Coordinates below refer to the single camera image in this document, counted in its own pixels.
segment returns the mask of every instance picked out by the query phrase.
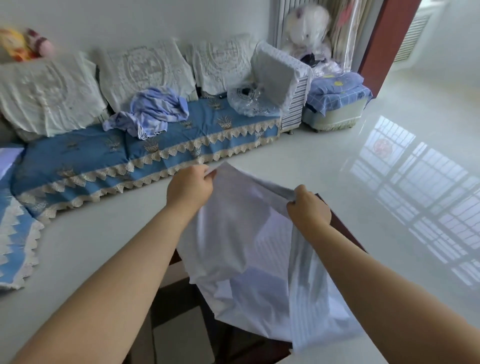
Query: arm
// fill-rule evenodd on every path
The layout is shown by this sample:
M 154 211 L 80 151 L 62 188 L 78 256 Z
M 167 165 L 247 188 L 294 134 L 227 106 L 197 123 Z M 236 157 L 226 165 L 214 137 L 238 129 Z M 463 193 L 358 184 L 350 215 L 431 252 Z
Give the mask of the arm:
M 389 363 L 480 363 L 480 331 L 332 228 L 330 208 L 305 186 L 295 192 L 288 214 Z
M 181 170 L 167 205 L 58 309 L 13 364 L 118 364 L 142 325 L 181 233 L 213 190 L 207 166 Z

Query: white floor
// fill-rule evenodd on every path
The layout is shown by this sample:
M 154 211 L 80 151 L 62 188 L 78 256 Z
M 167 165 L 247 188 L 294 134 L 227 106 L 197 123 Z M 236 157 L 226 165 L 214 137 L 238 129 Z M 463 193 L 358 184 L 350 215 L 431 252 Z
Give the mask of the white floor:
M 354 128 L 297 130 L 228 161 L 286 187 L 306 184 L 373 257 L 480 328 L 479 115 L 480 90 L 399 72 Z M 0 297 L 0 363 L 161 209 L 167 184 L 67 211 L 43 231 L 26 287 Z M 368 338 L 315 357 L 383 362 Z

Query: sofa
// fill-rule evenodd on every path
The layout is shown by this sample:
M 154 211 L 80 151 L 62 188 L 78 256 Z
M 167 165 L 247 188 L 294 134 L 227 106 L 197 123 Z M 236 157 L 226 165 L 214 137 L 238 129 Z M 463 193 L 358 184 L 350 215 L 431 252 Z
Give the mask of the sofa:
M 13 130 L 17 142 L 0 145 L 0 152 L 21 150 L 15 163 L 1 166 L 8 173 L 0 176 L 6 192 L 0 206 L 13 199 L 20 207 L 0 208 L 0 288 L 23 286 L 31 273 L 24 267 L 36 263 L 34 240 L 57 211 L 275 141 L 299 126 L 312 80 L 308 66 L 249 35 L 192 44 L 184 54 L 172 39 L 104 49 L 95 61 L 76 52 L 0 67 L 3 128 Z M 218 96 L 253 79 L 281 117 L 240 115 Z M 165 85 L 189 101 L 188 120 L 146 140 L 103 130 L 102 122 L 135 93 Z M 28 243 L 12 238 L 19 209 L 30 219 Z M 23 250 L 14 267 L 8 263 L 13 246 Z

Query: hand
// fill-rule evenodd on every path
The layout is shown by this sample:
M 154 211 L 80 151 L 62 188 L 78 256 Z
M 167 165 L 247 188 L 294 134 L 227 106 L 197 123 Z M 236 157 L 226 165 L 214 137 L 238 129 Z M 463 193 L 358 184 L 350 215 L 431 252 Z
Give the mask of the hand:
M 328 205 L 301 184 L 295 189 L 295 201 L 287 204 L 288 215 L 303 237 L 312 242 L 315 228 L 329 226 L 332 212 Z
M 179 208 L 192 218 L 213 192 L 216 171 L 205 176 L 208 166 L 191 166 L 180 170 L 167 189 L 167 207 Z

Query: cream lace trim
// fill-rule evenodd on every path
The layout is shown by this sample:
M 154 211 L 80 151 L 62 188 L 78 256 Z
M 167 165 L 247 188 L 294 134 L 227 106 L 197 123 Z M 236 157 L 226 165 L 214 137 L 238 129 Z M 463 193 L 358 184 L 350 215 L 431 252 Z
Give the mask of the cream lace trim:
M 66 177 L 63 180 L 47 183 L 43 186 L 37 187 L 30 191 L 22 193 L 18 196 L 18 200 L 23 204 L 35 204 L 36 197 L 45 197 L 45 194 L 55 194 L 57 192 L 65 191 L 65 187 L 81 186 L 85 187 L 87 182 L 94 182 L 97 178 L 105 180 L 107 176 L 116 177 L 117 175 L 125 175 L 127 172 L 133 172 L 135 167 L 143 168 L 144 164 L 152 164 L 153 160 L 160 161 L 161 159 L 168 159 L 170 156 L 176 156 L 178 152 L 184 153 L 186 150 L 193 151 L 195 148 L 200 148 L 202 145 L 208 146 L 210 143 L 215 144 L 218 140 L 223 142 L 225 138 L 231 140 L 237 138 L 240 134 L 247 136 L 248 134 L 255 134 L 272 129 L 274 126 L 278 127 L 280 133 L 281 119 L 271 119 L 257 124 L 241 126 L 234 129 L 223 130 L 219 133 L 202 136 L 200 138 L 190 140 L 186 143 L 177 144 L 163 150 L 158 150 L 152 154 L 144 157 L 134 159 L 128 163 L 118 164 L 113 167 L 107 167 L 92 172 L 78 174 L 72 177 Z
M 5 217 L 0 224 L 0 264 L 8 262 L 8 258 L 5 255 L 12 252 L 9 247 L 9 245 L 12 244 L 10 235 L 16 233 L 13 225 L 19 223 L 17 216 L 23 215 L 24 213 L 25 211 L 22 209 L 20 203 L 15 198 L 12 198 L 10 205 L 5 211 Z M 25 240 L 25 260 L 23 266 L 13 278 L 12 283 L 0 282 L 0 289 L 20 289 L 25 285 L 24 278 L 32 275 L 33 266 L 38 264 L 38 259 L 35 257 L 33 250 L 37 247 L 36 241 L 40 238 L 40 230 L 43 229 L 43 227 L 44 225 L 39 221 L 35 221 L 30 226 L 30 232 Z
M 59 210 L 65 210 L 67 208 L 75 208 L 75 207 L 80 207 L 81 205 L 84 204 L 85 201 L 93 201 L 93 202 L 98 202 L 100 200 L 100 197 L 106 194 L 116 194 L 117 192 L 122 193 L 124 188 L 131 189 L 133 187 L 141 187 L 144 184 L 151 184 L 152 182 L 158 181 L 160 178 L 165 178 L 168 176 L 173 176 L 176 172 L 178 172 L 180 169 L 194 165 L 194 164 L 204 164 L 207 162 L 211 162 L 213 160 L 217 161 L 220 158 L 225 158 L 225 157 L 231 157 L 234 154 L 238 154 L 240 152 L 246 152 L 247 150 L 252 150 L 255 149 L 258 146 L 264 146 L 266 144 L 269 144 L 273 141 L 278 139 L 277 136 L 270 136 L 267 138 L 259 138 L 255 142 L 244 144 L 241 146 L 236 146 L 235 148 L 231 149 L 224 149 L 220 150 L 214 154 L 208 154 L 204 156 L 200 156 L 197 159 L 190 160 L 188 162 L 183 162 L 180 163 L 174 167 L 170 167 L 166 170 L 162 170 L 160 172 L 152 173 L 148 176 L 145 176 L 139 180 L 136 181 L 127 181 L 127 182 L 122 182 L 117 184 L 114 187 L 109 187 L 109 188 L 103 188 L 101 190 L 96 191 L 95 193 L 91 195 L 84 195 L 84 196 L 78 196 L 72 201 L 68 202 L 60 202 L 58 204 L 52 205 L 47 207 L 38 217 L 37 219 L 41 221 L 44 224 L 48 224 L 50 219 L 55 218 L 57 215 L 57 211 Z

